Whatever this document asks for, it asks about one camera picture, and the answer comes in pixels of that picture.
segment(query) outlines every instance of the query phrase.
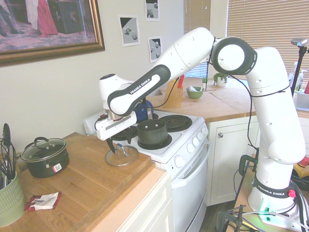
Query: painting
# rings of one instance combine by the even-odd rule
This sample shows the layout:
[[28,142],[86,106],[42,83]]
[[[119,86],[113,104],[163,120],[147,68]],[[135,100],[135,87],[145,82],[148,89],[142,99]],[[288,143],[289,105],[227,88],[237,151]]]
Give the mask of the painting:
[[0,0],[0,66],[104,50],[97,0]]
[[140,44],[139,17],[137,15],[118,15],[122,47]]
[[146,21],[160,21],[159,0],[145,0]]
[[161,36],[148,37],[150,63],[155,62],[162,54]]

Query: oven door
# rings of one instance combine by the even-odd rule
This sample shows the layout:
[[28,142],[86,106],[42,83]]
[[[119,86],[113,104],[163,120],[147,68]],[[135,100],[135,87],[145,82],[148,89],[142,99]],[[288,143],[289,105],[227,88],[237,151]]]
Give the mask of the oven door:
[[209,141],[206,140],[205,145],[197,152],[196,157],[198,161],[193,159],[195,163],[192,170],[184,178],[176,178],[172,182],[172,199],[173,199],[173,217],[174,217],[174,231],[185,232],[190,226],[191,222],[199,224],[194,227],[200,228],[202,219],[195,220],[195,217],[201,218],[198,211],[203,203],[206,194],[206,180],[207,180],[207,159],[211,147]]

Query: stove knob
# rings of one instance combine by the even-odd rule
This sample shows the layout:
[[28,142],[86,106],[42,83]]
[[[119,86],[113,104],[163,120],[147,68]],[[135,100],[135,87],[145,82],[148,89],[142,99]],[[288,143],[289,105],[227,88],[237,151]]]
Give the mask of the stove knob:
[[203,128],[202,128],[202,132],[203,132],[203,134],[208,134],[207,127],[203,127]]
[[177,168],[181,168],[185,165],[185,160],[181,156],[175,156],[175,165]]
[[204,137],[204,134],[202,132],[197,133],[197,138],[201,140]]
[[190,152],[190,153],[194,152],[194,146],[193,146],[192,144],[188,144],[187,150],[188,150],[188,152]]
[[199,140],[196,137],[194,137],[193,140],[192,140],[192,143],[193,143],[194,146],[198,146]]

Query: snack wrapper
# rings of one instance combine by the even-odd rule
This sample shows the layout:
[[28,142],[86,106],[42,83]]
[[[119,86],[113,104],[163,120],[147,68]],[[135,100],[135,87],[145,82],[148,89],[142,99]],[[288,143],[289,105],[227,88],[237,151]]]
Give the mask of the snack wrapper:
[[25,207],[25,211],[35,211],[40,209],[54,209],[59,202],[61,192],[49,195],[33,195]]

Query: gold frame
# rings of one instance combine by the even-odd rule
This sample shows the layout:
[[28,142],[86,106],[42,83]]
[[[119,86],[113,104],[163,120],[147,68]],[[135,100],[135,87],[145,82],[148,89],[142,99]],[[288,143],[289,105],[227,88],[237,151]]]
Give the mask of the gold frame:
[[89,5],[96,42],[0,52],[0,67],[104,51],[105,46],[98,11],[98,2],[97,0],[89,0]]

